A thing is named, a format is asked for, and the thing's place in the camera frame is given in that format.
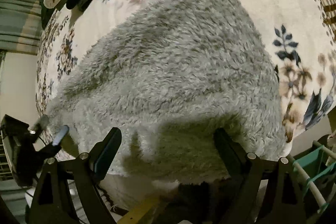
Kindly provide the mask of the grey fluffy fleece pants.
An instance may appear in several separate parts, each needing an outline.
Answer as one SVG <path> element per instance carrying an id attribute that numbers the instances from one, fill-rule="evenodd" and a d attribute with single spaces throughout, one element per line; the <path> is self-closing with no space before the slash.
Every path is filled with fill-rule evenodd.
<path id="1" fill-rule="evenodd" d="M 153 0 L 101 38 L 46 110 L 86 152 L 117 127 L 109 172 L 203 182 L 227 173 L 213 133 L 277 160 L 285 147 L 278 79 L 239 0 Z"/>

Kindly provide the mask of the floral cream bed blanket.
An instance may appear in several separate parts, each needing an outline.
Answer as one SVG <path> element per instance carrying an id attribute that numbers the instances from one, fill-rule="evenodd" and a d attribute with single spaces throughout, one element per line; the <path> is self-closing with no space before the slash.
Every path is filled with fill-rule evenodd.
<path id="1" fill-rule="evenodd" d="M 64 77 L 101 38 L 151 1 L 92 0 L 83 12 L 77 7 L 55 11 L 42 33 L 38 53 L 38 112 L 47 115 L 47 106 L 55 98 Z M 260 34 L 278 79 L 285 131 L 282 157 L 288 155 L 296 137 L 335 107 L 335 0 L 239 1 Z M 68 135 L 70 143 L 63 147 L 60 159 L 81 152 L 70 131 Z M 130 178 L 140 178 L 160 188 L 167 182 L 196 183 L 108 173 L 118 184 Z"/>

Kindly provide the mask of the green laundry basket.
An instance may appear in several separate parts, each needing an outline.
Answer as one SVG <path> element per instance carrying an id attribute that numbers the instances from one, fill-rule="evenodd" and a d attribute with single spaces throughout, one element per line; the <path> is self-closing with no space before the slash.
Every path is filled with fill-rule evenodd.
<path id="1" fill-rule="evenodd" d="M 307 219 L 318 217 L 335 200 L 335 133 L 324 135 L 310 149 L 287 159 L 296 175 Z"/>

